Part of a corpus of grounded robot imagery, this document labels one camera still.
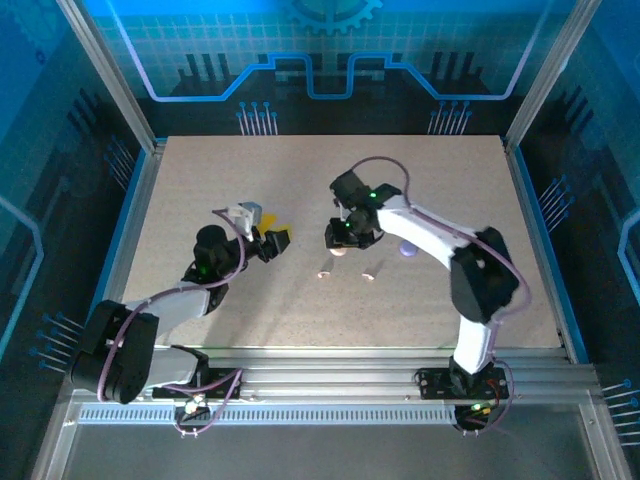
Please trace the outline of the grey lower platform panel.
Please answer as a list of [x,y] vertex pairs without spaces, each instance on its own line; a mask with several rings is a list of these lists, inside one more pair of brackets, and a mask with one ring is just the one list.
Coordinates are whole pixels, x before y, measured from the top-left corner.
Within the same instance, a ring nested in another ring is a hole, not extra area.
[[487,434],[450,426],[81,427],[54,480],[622,480],[571,412],[513,407]]

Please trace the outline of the aluminium side rail blue trim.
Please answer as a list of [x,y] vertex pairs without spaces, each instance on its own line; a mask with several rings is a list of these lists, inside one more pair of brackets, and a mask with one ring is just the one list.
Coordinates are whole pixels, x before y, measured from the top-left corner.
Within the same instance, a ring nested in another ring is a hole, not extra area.
[[103,300],[121,301],[126,290],[141,230],[156,183],[167,138],[157,140],[153,153],[142,151],[134,167],[115,230],[99,276],[85,326]]
[[506,147],[505,155],[562,346],[573,363],[588,364],[590,360],[582,332],[562,278],[524,157],[518,147],[514,149]]

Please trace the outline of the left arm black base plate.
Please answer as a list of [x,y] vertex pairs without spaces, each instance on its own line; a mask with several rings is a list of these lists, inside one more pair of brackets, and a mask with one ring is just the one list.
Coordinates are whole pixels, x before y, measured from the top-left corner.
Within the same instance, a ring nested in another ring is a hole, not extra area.
[[203,395],[205,399],[222,400],[230,393],[238,399],[244,371],[239,368],[210,368],[198,371],[186,384],[166,384],[151,389],[153,399],[186,399]]

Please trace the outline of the aluminium mounting rail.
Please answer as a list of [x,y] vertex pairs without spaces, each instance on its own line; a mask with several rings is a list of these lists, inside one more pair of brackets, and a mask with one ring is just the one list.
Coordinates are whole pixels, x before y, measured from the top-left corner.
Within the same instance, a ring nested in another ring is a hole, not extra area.
[[[414,374],[449,368],[450,349],[426,348],[195,348],[210,368],[244,371],[238,401],[288,404],[418,403],[471,405],[485,400],[422,400]],[[581,404],[602,393],[590,364],[569,360],[562,348],[501,350],[494,366],[505,370],[510,397],[524,404]],[[153,399],[151,389],[138,400]]]

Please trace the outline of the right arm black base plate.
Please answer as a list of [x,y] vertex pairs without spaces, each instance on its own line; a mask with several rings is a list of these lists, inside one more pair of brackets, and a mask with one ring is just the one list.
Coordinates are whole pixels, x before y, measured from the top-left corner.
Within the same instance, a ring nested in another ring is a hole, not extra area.
[[505,370],[489,365],[469,375],[446,368],[422,368],[415,372],[422,400],[506,400],[510,397]]

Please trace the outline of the aluminium frame post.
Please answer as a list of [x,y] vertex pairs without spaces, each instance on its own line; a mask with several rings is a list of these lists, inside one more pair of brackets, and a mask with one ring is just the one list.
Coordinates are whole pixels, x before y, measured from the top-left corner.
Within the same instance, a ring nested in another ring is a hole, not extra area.
[[504,137],[506,154],[514,153],[524,139],[601,3],[602,0],[575,1]]
[[157,141],[133,91],[83,2],[56,0],[56,3],[141,148],[147,154],[160,154],[166,142]]

